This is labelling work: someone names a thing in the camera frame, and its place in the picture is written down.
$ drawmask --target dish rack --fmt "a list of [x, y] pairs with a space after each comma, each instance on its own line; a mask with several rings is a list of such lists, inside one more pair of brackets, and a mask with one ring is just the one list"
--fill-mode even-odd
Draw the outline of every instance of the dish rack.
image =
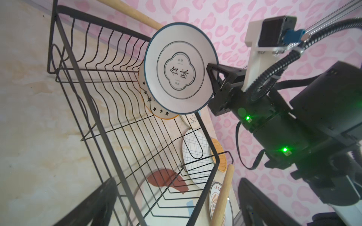
[[[193, 200], [197, 200], [186, 225], [194, 225], [208, 196], [219, 165], [219, 156], [196, 112], [211, 147], [203, 157], [216, 163], [203, 189], [190, 179], [182, 161], [182, 141], [188, 129], [180, 117], [163, 120], [155, 117], [144, 103], [138, 84], [138, 70], [150, 37], [92, 15], [53, 3], [47, 70], [56, 76], [74, 116], [101, 184], [109, 178], [117, 183], [117, 200], [111, 221], [119, 225], [145, 226], [145, 218], [164, 198], [175, 180], [185, 182]], [[171, 169], [166, 186], [154, 194], [154, 203], [142, 214], [134, 194], [146, 177], [160, 169]], [[178, 209], [168, 206], [174, 216]], [[132, 222], [130, 212], [137, 217]]]

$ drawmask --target pink wall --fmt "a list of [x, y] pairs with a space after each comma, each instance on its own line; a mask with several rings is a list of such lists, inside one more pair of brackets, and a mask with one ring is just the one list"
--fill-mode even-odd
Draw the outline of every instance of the pink wall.
[[[33, 0], [51, 10], [51, 0]], [[96, 0], [60, 0], [60, 4], [87, 12], [100, 18], [128, 27], [145, 35], [155, 33], [144, 24], [131, 19]], [[213, 42], [221, 64], [244, 67], [247, 65], [249, 50], [243, 43], [248, 23], [279, 15], [295, 15], [296, 28], [307, 28], [331, 12], [343, 6], [348, 0], [125, 0], [130, 6], [162, 24], [182, 21], [201, 28]], [[362, 16], [361, 10], [352, 16]], [[300, 60], [289, 66], [282, 80], [306, 78], [324, 72], [337, 60], [356, 66], [362, 61], [362, 33], [359, 30], [339, 32], [308, 49]], [[300, 88], [282, 90], [280, 93], [289, 101]], [[316, 195], [301, 180], [295, 181], [289, 173], [267, 169], [262, 159], [254, 171], [246, 170], [240, 163], [235, 147], [235, 126], [238, 120], [232, 114], [211, 116], [218, 140], [225, 150], [231, 151], [235, 160], [233, 188], [237, 189], [241, 177], [248, 178], [262, 192], [277, 203], [298, 222], [306, 224], [315, 213], [332, 210], [321, 203]], [[251, 165], [262, 149], [253, 136], [240, 130], [240, 151], [246, 164]]]

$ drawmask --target beige marble surface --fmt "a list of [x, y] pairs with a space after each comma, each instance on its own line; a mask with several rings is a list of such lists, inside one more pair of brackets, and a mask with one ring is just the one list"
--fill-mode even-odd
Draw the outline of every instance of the beige marble surface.
[[[80, 141], [81, 134], [61, 86], [54, 81], [54, 75], [46, 72], [50, 16], [20, 0], [2, 1], [0, 4], [0, 20], [2, 21], [0, 23], [0, 143], [2, 145], [0, 225], [52, 225], [94, 191], [101, 182], [84, 142]], [[64, 29], [67, 33], [70, 32], [70, 26], [64, 25]], [[81, 44], [84, 33], [75, 30], [73, 35], [73, 51], [76, 58], [81, 57], [84, 49], [84, 45]], [[55, 35], [54, 40], [61, 43], [58, 34]], [[85, 65], [85, 62], [94, 56], [96, 44], [95, 39], [88, 40], [89, 48], [86, 57], [79, 65]], [[99, 58], [96, 58], [94, 62], [100, 62], [106, 52], [107, 46], [101, 44], [97, 55]], [[114, 56], [115, 50], [109, 49], [109, 53], [105, 62], [112, 54]], [[84, 76], [87, 76], [87, 79], [112, 80], [116, 78], [115, 75], [108, 77], [106, 74], [92, 73]], [[122, 76], [125, 76], [125, 80], [136, 78], [135, 74]], [[70, 96], [70, 102], [82, 131], [87, 132], [86, 121], [71, 87], [65, 85], [64, 89]], [[109, 116], [101, 114], [106, 130], [150, 115], [150, 112], [144, 108], [132, 111], [137, 108], [131, 103], [138, 101], [141, 105], [143, 104], [137, 93], [138, 84], [135, 82], [123, 83], [118, 87], [110, 84], [102, 85], [102, 83], [88, 84], [88, 89], [100, 112], [107, 112], [107, 109], [110, 109]], [[108, 91], [111, 95], [98, 95], [97, 90], [101, 90], [101, 93]], [[123, 97], [128, 94], [129, 97], [113, 100], [111, 96], [117, 97], [117, 92]], [[118, 106], [118, 112], [111, 105]], [[216, 137], [206, 108], [201, 110], [201, 115], [209, 135]], [[151, 125], [155, 127], [154, 130], [148, 129]], [[163, 137], [162, 134], [167, 134], [166, 130], [174, 132]], [[165, 163], [164, 167], [174, 169], [180, 167], [182, 140], [177, 139], [169, 147], [165, 144], [187, 130], [188, 128], [180, 118], [162, 123], [160, 119], [151, 117], [144, 123], [134, 123], [114, 133], [108, 133], [108, 137], [127, 176], [161, 148], [165, 148], [165, 151], [141, 169], [144, 172], [150, 172], [157, 166], [161, 167], [162, 162]], [[95, 134], [98, 133], [97, 128], [93, 131]], [[163, 138], [154, 140], [156, 135]], [[95, 141], [100, 146], [104, 160], [98, 152]], [[100, 136], [95, 140], [89, 139], [87, 144], [101, 177], [104, 180], [109, 177], [104, 164], [106, 162], [111, 175], [119, 181]], [[173, 156], [176, 160], [169, 161], [167, 156]], [[138, 170], [135, 177], [127, 179], [132, 192], [137, 190], [137, 183], [144, 177], [143, 170]], [[222, 182], [223, 175], [218, 172], [215, 181]], [[123, 193], [121, 186], [119, 186], [119, 191]], [[231, 200], [234, 215], [236, 215], [238, 211], [236, 199]], [[122, 211], [119, 202], [115, 209], [120, 212], [120, 218], [125, 219], [125, 212]], [[208, 222], [208, 207], [204, 206], [197, 225], [208, 224]], [[111, 220], [111, 225], [113, 224], [116, 224], [114, 217]]]

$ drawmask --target metal wire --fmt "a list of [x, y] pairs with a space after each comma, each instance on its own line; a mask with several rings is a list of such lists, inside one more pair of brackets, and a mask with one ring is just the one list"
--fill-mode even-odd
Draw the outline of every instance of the metal wire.
[[[70, 17], [70, 27], [63, 27], [61, 15]], [[119, 225], [147, 225], [145, 219], [151, 214], [160, 218], [187, 218], [186, 225], [194, 225], [216, 174], [219, 157], [198, 113], [196, 117], [201, 128], [185, 133], [188, 128], [180, 117], [172, 120], [157, 118], [145, 105], [138, 84], [138, 71], [150, 38], [65, 6], [53, 7], [51, 23], [47, 70], [56, 75], [55, 80], [64, 92], [81, 141], [101, 183], [109, 177], [115, 177], [118, 183], [118, 201], [113, 209], [115, 221]], [[61, 37], [59, 43], [53, 38], [55, 24]], [[84, 28], [83, 34], [79, 32], [81, 27]], [[207, 182], [203, 182], [204, 189], [191, 180], [180, 152], [184, 136], [198, 130], [203, 131], [211, 153], [202, 153], [194, 162], [213, 156], [216, 159], [211, 171], [192, 173], [203, 178], [202, 173], [210, 172]], [[173, 173], [166, 170], [167, 174], [160, 174], [162, 180], [158, 181], [154, 172], [162, 169]], [[154, 178], [157, 191], [151, 189], [150, 177]], [[187, 187], [184, 193], [181, 192], [183, 187]], [[150, 190], [152, 201], [144, 194], [144, 189]], [[146, 202], [143, 207], [147, 211], [139, 209], [133, 195], [136, 191]], [[180, 193], [187, 195], [171, 196]], [[197, 204], [173, 204], [175, 200], [183, 199], [197, 199]], [[175, 214], [154, 213], [155, 206], [172, 208]], [[184, 208], [194, 210], [190, 216], [178, 216], [177, 209]], [[136, 221], [131, 219], [131, 212], [137, 217]]]

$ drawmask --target white plate with blue rim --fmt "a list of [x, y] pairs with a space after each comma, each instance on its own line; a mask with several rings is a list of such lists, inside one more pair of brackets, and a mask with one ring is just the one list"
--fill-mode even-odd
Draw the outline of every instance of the white plate with blue rim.
[[212, 97], [206, 71], [209, 63], [219, 61], [204, 32], [188, 23], [168, 24], [148, 44], [144, 59], [147, 86], [155, 100], [170, 112], [194, 113]]

